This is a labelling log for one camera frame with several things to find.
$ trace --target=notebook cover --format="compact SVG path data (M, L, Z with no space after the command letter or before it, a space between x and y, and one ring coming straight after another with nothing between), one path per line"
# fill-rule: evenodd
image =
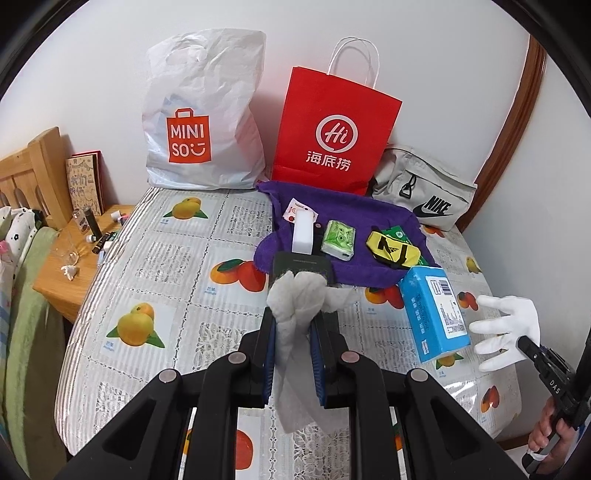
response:
M104 213L99 173L100 152L74 155L66 160L66 176L74 209L89 205L95 215Z

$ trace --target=blue gripper pad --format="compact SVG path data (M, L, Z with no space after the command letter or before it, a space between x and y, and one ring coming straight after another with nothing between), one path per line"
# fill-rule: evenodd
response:
M277 330L277 323L275 318L271 323L271 331L269 332L269 342L267 344L267 353L265 355L264 365L264 380L262 397L265 401L265 405L269 403L269 397L271 396L271 388L273 386L273 372L275 370L275 333Z
M326 405L326 389L324 388L324 362L320 352L320 339L316 323L310 324L310 356L312 358L312 370L314 372L314 386L316 387L316 396L320 400L320 405Z

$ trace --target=nike logo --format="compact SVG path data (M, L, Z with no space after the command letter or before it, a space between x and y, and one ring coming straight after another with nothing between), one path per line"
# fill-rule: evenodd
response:
M413 213L419 218L447 217L451 213L445 211L451 206L451 203L433 195L427 202L413 208Z

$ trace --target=bag buckle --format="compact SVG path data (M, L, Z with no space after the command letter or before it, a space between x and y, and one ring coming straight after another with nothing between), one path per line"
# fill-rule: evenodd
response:
M400 189L400 192L398 192L398 194L401 197L406 198L407 200L410 200L410 197L413 195L413 187L416 184L417 184L417 176L414 173L411 173L410 180L408 182L406 182L404 185L402 185L402 188Z

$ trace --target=green blanket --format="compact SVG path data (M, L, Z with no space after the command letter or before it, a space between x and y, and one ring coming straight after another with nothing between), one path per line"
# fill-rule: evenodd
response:
M54 404L65 345L63 324L32 288L57 232L41 228L14 283L6 372L6 421L14 455L33 480L52 479L66 463Z

